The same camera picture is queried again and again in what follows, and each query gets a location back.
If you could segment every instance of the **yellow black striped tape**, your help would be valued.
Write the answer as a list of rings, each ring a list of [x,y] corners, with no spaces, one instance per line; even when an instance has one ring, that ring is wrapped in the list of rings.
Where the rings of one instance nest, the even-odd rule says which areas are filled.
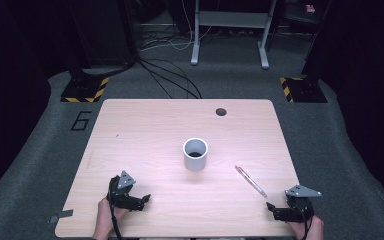
[[[104,93],[108,80],[109,78],[102,80],[101,85],[93,98],[61,98],[61,102],[98,102]]]
[[[283,87],[283,93],[285,94],[286,100],[288,102],[294,102],[294,99],[292,98],[291,91],[289,90],[288,84],[286,82],[286,79],[292,79],[292,80],[302,80],[302,78],[280,78],[280,83]]]

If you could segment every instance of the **round hole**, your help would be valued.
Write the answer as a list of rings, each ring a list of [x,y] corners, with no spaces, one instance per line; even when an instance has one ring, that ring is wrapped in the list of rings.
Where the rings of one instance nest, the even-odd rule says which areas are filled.
[[[226,112],[226,109],[224,109],[224,108],[217,108],[216,114],[219,116],[224,116],[227,114],[227,112]]]

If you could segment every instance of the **white mug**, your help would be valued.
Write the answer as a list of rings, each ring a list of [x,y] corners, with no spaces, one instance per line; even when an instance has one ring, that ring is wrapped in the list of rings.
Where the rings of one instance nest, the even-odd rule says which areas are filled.
[[[191,171],[204,169],[207,161],[208,145],[200,138],[190,138],[183,144],[185,167]]]

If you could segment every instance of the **human hand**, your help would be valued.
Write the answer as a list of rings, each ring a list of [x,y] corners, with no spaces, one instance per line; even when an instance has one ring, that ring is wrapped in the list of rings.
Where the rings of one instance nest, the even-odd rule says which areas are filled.
[[[129,210],[124,208],[114,208],[114,216],[117,221],[120,221],[124,214],[126,214]],[[102,199],[98,203],[98,213],[96,216],[96,225],[95,232],[93,233],[92,238],[97,240],[107,240],[111,231],[114,230],[110,203],[106,198]]]
[[[307,233],[307,240],[323,240],[323,227],[324,222],[318,216],[314,215],[312,219],[307,221],[307,227],[310,226],[310,230]],[[286,222],[294,231],[297,239],[302,239],[305,235],[305,223]]]

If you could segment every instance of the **cup rim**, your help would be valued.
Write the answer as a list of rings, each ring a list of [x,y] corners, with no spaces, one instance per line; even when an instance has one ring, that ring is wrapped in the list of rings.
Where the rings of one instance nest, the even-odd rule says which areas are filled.
[[[199,157],[192,157],[190,156],[188,153],[186,153],[186,150],[185,150],[185,147],[186,147],[186,144],[192,140],[198,140],[198,141],[201,141],[202,143],[204,143],[205,145],[205,152],[199,156]],[[200,158],[203,158],[204,156],[206,156],[208,153],[208,144],[206,141],[204,141],[204,139],[202,138],[198,138],[198,137],[193,137],[193,138],[189,138],[188,140],[186,140],[184,143],[183,143],[183,154],[187,155],[188,157],[190,158],[193,158],[193,159],[200,159]]]

